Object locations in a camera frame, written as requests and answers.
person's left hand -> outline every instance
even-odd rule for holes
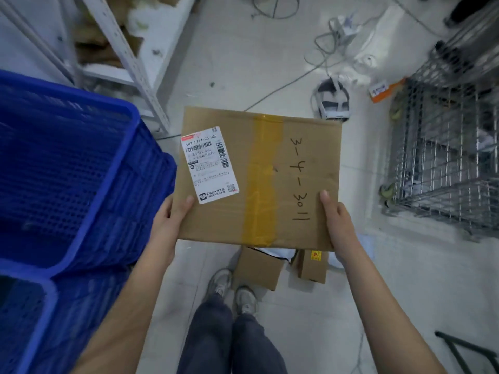
[[[161,252],[166,267],[170,266],[173,261],[180,224],[194,204],[194,198],[189,195],[174,213],[172,213],[172,201],[173,195],[169,195],[159,207],[153,220],[149,243],[147,243],[149,249]]]

stacked blue basket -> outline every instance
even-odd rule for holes
[[[4,71],[0,161],[0,374],[64,373],[144,249],[176,165],[128,102]]]

dark gray pants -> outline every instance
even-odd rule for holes
[[[287,374],[284,360],[251,315],[233,322],[218,294],[196,310],[177,374]]]

white and black device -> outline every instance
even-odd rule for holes
[[[350,118],[350,95],[339,81],[331,77],[323,81],[315,92],[315,99],[322,119],[346,122]]]

small cardboard box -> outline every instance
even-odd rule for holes
[[[328,252],[298,251],[293,266],[298,270],[298,278],[326,283]]]
[[[182,223],[179,239],[333,250],[319,192],[327,189],[338,198],[341,124],[186,108],[185,139],[215,127],[225,142],[239,192],[203,204],[198,199]],[[179,200],[196,196],[180,150],[174,210]]]
[[[283,258],[243,246],[234,270],[234,278],[275,291],[284,261]]]

